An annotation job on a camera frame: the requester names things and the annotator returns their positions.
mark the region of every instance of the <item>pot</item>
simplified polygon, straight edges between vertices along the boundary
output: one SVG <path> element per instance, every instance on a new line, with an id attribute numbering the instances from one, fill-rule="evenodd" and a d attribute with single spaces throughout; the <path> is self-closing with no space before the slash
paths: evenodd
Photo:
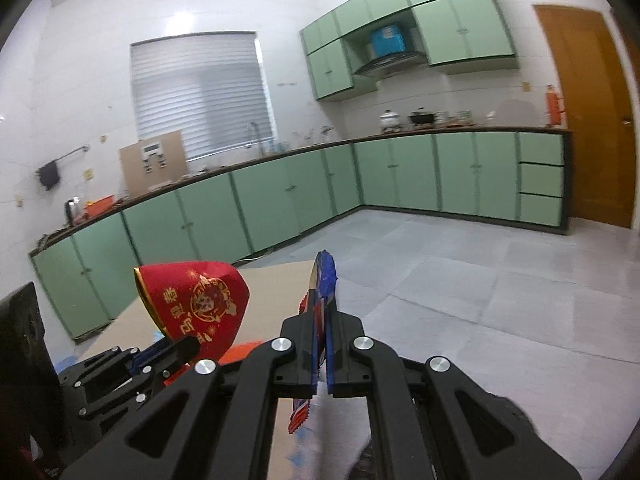
<path id="1" fill-rule="evenodd" d="M 397 128 L 400 126 L 400 114 L 385 110 L 385 113 L 380 115 L 380 126 L 383 128 Z"/>
<path id="2" fill-rule="evenodd" d="M 425 112 L 424 108 L 418 108 L 409 116 L 409 119 L 413 124 L 433 124 L 435 121 L 435 114 L 432 112 Z"/>

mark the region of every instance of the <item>kettle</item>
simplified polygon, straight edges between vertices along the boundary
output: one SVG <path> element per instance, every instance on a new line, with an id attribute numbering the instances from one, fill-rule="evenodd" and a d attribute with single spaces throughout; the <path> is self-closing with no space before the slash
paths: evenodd
<path id="1" fill-rule="evenodd" d="M 66 221 L 69 222 L 69 227 L 79 224 L 84 217 L 82 201 L 77 196 L 65 202 L 65 217 Z"/>

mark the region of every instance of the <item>cardboard box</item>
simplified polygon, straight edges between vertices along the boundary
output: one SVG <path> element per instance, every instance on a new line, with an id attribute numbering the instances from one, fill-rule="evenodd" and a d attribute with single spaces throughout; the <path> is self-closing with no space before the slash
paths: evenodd
<path id="1" fill-rule="evenodd" d="M 159 143 L 161 146 L 164 165 L 161 157 L 152 151 L 148 156 L 148 165 L 151 171 L 146 171 L 143 150 L 155 143 Z M 140 142 L 122 148 L 120 150 L 120 164 L 130 198 L 144 195 L 165 184 L 178 182 L 189 172 L 180 132 L 140 140 Z"/>

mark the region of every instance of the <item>countertop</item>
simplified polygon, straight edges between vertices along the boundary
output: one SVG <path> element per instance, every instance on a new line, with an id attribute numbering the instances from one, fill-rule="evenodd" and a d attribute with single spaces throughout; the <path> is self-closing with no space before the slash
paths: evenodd
<path id="1" fill-rule="evenodd" d="M 228 173 L 229 171 L 240 170 L 242 168 L 247 168 L 249 166 L 253 166 L 254 164 L 260 164 L 262 162 L 268 162 L 270 160 L 277 160 L 279 158 L 283 158 L 284 156 L 289 155 L 297 155 L 299 153 L 312 152 L 315 150 L 321 150 L 323 148 L 330 148 L 332 146 L 342 146 L 344 144 L 354 144 L 356 142 L 365 142 L 367 140 L 378 140 L 378 139 L 392 139 L 395 137 L 407 137 L 414 135 L 434 135 L 434 134 L 444 134 L 444 133 L 452 133 L 452 132 L 533 132 L 533 133 L 541 133 L 541 134 L 559 134 L 559 135 L 571 135 L 571 130 L 566 130 L 564 128 L 532 128 L 530 126 L 460 126 L 454 128 L 439 128 L 433 130 L 408 130 L 405 132 L 391 133 L 391 134 L 375 134 L 368 137 L 358 137 L 357 139 L 345 139 L 345 140 L 337 140 L 335 142 L 325 142 L 322 144 L 314 144 L 313 146 L 305 146 L 304 148 L 297 148 L 295 150 L 289 150 L 285 153 L 274 153 L 271 155 L 266 155 L 260 158 L 254 158 L 252 160 L 246 160 L 244 162 L 239 162 L 237 164 L 233 164 L 231 166 L 223 166 L 211 171 L 205 171 L 203 173 L 191 176 L 189 178 L 184 178 L 179 180 L 178 182 L 174 182 L 167 186 L 161 187 L 160 189 L 156 189 L 152 192 L 146 193 L 144 195 L 132 198 L 130 200 L 126 200 L 122 203 L 119 203 L 105 211 L 103 214 L 95 216 L 90 220 L 83 222 L 80 225 L 74 226 L 72 228 L 62 229 L 57 231 L 49 236 L 44 244 L 39 248 L 34 249 L 29 253 L 30 256 L 35 256 L 39 252 L 51 247 L 53 244 L 63 240 L 71 236 L 72 234 L 82 230 L 89 225 L 92 225 L 100 220 L 107 218 L 110 215 L 119 213 L 129 207 L 135 206 L 141 202 L 154 198 L 156 196 L 162 195 L 163 193 L 167 193 L 176 189 L 180 189 L 181 187 L 188 186 L 189 184 L 194 184 L 195 182 L 199 182 L 201 180 L 205 180 L 212 176 L 217 176 L 219 174 Z"/>

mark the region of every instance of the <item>window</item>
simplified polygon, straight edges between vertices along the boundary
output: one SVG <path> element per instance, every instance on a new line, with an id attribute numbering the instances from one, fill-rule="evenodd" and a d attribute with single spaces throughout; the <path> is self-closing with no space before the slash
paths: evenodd
<path id="1" fill-rule="evenodd" d="M 138 138 L 180 130 L 187 160 L 274 137 L 252 32 L 192 34 L 131 47 Z"/>

